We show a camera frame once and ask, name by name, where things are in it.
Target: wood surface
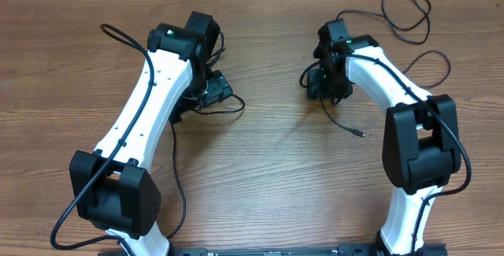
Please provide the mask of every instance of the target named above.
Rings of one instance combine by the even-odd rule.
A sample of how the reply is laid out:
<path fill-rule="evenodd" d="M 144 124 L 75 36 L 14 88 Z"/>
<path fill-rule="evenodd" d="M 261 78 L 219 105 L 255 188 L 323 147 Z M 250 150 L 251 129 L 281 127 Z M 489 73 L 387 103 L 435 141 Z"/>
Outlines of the wood surface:
<path fill-rule="evenodd" d="M 364 131 L 331 124 L 298 85 L 314 60 L 317 30 L 345 8 L 380 10 L 381 0 L 0 0 L 0 254 L 95 255 L 102 243 L 56 251 L 50 231 L 73 198 L 69 162 L 109 131 L 138 79 L 142 55 L 102 34 L 112 24 L 146 42 L 160 22 L 183 26 L 192 10 L 214 16 L 227 50 L 216 65 L 246 101 L 235 115 L 183 115 L 177 167 L 187 218 L 177 247 L 326 247 L 369 243 L 387 216 L 392 185 L 381 164 L 383 114 L 356 87 L 330 113 Z M 428 243 L 450 255 L 502 255 L 504 249 L 504 0 L 431 0 L 432 33 L 423 46 L 397 40 L 383 20 L 349 15 L 352 35 L 372 35 L 404 69 L 418 54 L 445 52 L 453 71 L 433 90 L 449 94 L 473 168 L 469 188 L 435 201 Z M 390 0 L 398 24 L 420 13 Z M 408 34 L 422 39 L 425 26 Z M 446 71 L 435 55 L 409 76 L 418 84 Z M 224 102 L 215 109 L 237 107 Z M 182 202 L 172 173 L 169 127 L 152 175 L 162 193 L 158 223 L 167 235 Z M 462 167 L 448 188 L 465 177 Z M 72 212 L 58 242 L 103 232 Z"/>

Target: wood grain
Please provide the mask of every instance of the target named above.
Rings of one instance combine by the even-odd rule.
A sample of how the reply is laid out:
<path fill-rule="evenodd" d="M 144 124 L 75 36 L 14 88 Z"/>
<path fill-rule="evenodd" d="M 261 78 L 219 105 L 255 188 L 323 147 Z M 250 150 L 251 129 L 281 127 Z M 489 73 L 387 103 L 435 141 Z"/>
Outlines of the wood grain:
<path fill-rule="evenodd" d="M 353 35 L 370 34 L 400 69 L 418 54 L 442 50 L 450 78 L 433 92 L 458 104 L 461 141 L 473 180 L 460 195 L 436 200 L 425 238 L 450 255 L 501 255 L 504 249 L 504 0 L 431 0 L 432 34 L 423 46 L 391 35 L 381 20 L 345 17 Z M 387 216 L 384 119 L 356 88 L 336 109 L 335 127 L 305 99 L 300 72 L 311 62 L 317 29 L 341 9 L 379 10 L 380 0 L 0 0 L 0 254 L 94 255 L 49 244 L 72 199 L 69 161 L 106 134 L 137 81 L 143 58 L 99 30 L 112 24 L 141 43 L 160 22 L 182 26 L 192 10 L 214 16 L 227 50 L 216 68 L 246 101 L 241 115 L 184 114 L 176 126 L 178 169 L 187 218 L 177 247 L 322 247 L 371 242 Z M 419 13 L 390 0 L 398 24 Z M 423 37 L 425 26 L 409 36 Z M 446 71 L 432 55 L 409 76 L 435 82 Z M 217 108 L 237 106 L 229 100 Z M 182 204 L 171 166 L 172 136 L 161 136 L 153 177 L 162 192 L 158 218 L 168 234 Z M 458 186 L 464 169 L 448 187 Z M 58 236 L 74 243 L 102 235 L 73 212 Z"/>

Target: wooden table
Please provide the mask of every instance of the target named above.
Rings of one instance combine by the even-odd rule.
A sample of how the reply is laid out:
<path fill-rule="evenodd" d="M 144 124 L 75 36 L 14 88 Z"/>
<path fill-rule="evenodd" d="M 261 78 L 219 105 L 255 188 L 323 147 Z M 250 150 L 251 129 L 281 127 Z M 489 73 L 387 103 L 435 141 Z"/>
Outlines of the wooden table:
<path fill-rule="evenodd" d="M 387 216 L 392 185 L 380 160 L 384 118 L 358 87 L 330 109 L 355 137 L 331 124 L 298 85 L 313 62 L 317 29 L 346 8 L 380 10 L 381 0 L 0 0 L 0 254 L 94 255 L 103 243 L 53 250 L 49 234 L 72 200 L 69 162 L 90 151 L 126 103 L 141 54 L 102 34 L 112 24 L 141 43 L 160 22 L 183 26 L 192 10 L 209 13 L 226 35 L 216 68 L 246 101 L 241 115 L 184 114 L 176 126 L 177 165 L 187 218 L 177 247 L 324 247 L 372 242 Z M 418 54 L 444 51 L 453 64 L 436 94 L 458 104 L 461 141 L 472 158 L 467 191 L 440 198 L 428 243 L 450 255 L 502 255 L 504 249 L 504 0 L 431 0 L 432 33 L 407 45 L 383 20 L 346 16 L 352 35 L 372 35 L 404 69 Z M 420 13 L 407 0 L 387 3 L 392 19 Z M 410 32 L 422 39 L 425 26 Z M 435 55 L 409 76 L 418 84 L 446 71 Z M 220 107 L 234 107 L 231 99 Z M 182 202 L 172 174 L 169 127 L 152 175 L 162 192 L 158 223 L 168 234 Z M 452 176 L 458 186 L 465 170 Z M 76 212 L 61 229 L 64 244 L 103 232 Z"/>

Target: wooden tabletop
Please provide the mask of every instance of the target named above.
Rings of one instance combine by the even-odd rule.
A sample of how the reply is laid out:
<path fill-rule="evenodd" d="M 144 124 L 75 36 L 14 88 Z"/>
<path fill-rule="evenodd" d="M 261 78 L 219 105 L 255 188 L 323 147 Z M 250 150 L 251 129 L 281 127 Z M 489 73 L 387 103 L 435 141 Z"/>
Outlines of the wooden tabletop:
<path fill-rule="evenodd" d="M 392 185 L 381 162 L 384 117 L 354 94 L 330 113 L 364 131 L 333 125 L 298 85 L 314 60 L 317 30 L 341 9 L 380 11 L 381 0 L 0 0 L 0 254 L 95 255 L 115 243 L 53 250 L 50 231 L 73 198 L 69 162 L 109 131 L 140 74 L 142 55 L 99 29 L 114 25 L 142 44 L 159 23 L 183 26 L 191 11 L 214 16 L 226 35 L 215 69 L 226 75 L 245 111 L 183 115 L 176 125 L 177 167 L 187 218 L 177 247 L 326 247 L 370 243 L 387 216 Z M 396 39 L 381 19 L 345 16 L 352 35 L 370 34 L 404 69 L 436 49 L 453 65 L 432 90 L 458 106 L 461 141 L 471 157 L 466 191 L 435 201 L 427 243 L 450 255 L 502 255 L 504 249 L 504 0 L 431 0 L 432 33 L 422 46 Z M 390 0 L 391 18 L 407 25 L 420 13 Z M 425 26 L 408 34 L 422 39 Z M 409 72 L 418 84 L 445 73 L 428 55 Z M 229 100 L 217 108 L 231 108 Z M 163 233 L 179 223 L 182 202 L 172 173 L 172 134 L 157 145 L 153 178 L 162 193 Z M 457 187 L 465 169 L 451 177 Z M 58 242 L 103 235 L 76 212 Z"/>

